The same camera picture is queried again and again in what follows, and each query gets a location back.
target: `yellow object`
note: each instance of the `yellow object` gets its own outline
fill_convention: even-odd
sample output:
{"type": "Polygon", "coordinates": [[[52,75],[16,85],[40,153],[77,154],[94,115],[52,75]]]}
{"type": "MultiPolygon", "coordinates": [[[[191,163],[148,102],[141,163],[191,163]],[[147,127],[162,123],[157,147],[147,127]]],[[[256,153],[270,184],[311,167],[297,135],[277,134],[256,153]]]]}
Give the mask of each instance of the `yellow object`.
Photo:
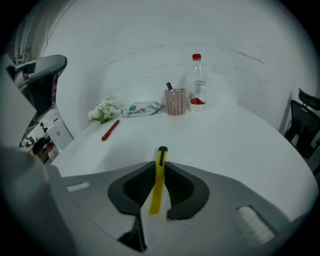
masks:
{"type": "Polygon", "coordinates": [[[159,147],[155,162],[155,183],[152,192],[152,199],[149,208],[149,215],[156,215],[160,212],[161,198],[165,183],[165,163],[167,161],[168,149],[159,147]]]}

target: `white wall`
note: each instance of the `white wall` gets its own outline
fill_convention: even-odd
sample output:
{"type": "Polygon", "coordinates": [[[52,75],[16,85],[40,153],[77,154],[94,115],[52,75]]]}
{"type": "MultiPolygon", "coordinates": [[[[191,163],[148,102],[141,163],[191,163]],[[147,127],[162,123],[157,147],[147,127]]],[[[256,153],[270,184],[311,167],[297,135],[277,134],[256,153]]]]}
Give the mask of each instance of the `white wall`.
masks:
{"type": "Polygon", "coordinates": [[[194,53],[206,64],[208,104],[239,104],[280,132],[298,88],[318,90],[312,42],[271,0],[76,0],[44,55],[68,59],[57,105],[76,137],[104,97],[161,101],[166,82],[186,86],[194,53]]]}

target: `plastic bottle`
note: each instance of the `plastic bottle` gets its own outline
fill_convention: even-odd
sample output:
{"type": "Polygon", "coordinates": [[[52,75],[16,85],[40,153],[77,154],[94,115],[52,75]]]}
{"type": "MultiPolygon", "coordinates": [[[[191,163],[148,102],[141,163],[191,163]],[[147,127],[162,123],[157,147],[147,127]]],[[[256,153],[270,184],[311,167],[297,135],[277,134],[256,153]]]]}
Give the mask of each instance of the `plastic bottle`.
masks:
{"type": "Polygon", "coordinates": [[[201,54],[192,55],[193,65],[190,78],[190,107],[192,112],[201,113],[205,110],[206,71],[201,63],[201,54]]]}

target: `pen holder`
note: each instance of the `pen holder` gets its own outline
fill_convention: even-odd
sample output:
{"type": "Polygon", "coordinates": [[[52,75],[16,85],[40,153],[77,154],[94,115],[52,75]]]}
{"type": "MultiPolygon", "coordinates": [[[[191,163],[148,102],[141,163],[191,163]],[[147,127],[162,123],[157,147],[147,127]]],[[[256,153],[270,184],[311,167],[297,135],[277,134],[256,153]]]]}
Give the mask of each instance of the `pen holder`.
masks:
{"type": "Polygon", "coordinates": [[[169,116],[182,116],[186,113],[186,89],[165,90],[164,96],[169,116]]]}

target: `white table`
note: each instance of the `white table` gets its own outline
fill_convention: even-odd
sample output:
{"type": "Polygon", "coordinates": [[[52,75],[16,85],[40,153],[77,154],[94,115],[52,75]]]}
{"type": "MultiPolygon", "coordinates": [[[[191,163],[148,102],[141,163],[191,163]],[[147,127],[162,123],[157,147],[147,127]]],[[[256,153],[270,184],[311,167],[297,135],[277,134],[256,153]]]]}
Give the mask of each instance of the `white table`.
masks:
{"type": "Polygon", "coordinates": [[[307,213],[319,191],[304,159],[264,120],[238,105],[208,105],[201,114],[151,116],[94,123],[53,161],[63,177],[115,170],[154,161],[160,146],[167,160],[236,179],[269,200],[290,220],[307,213]]]}

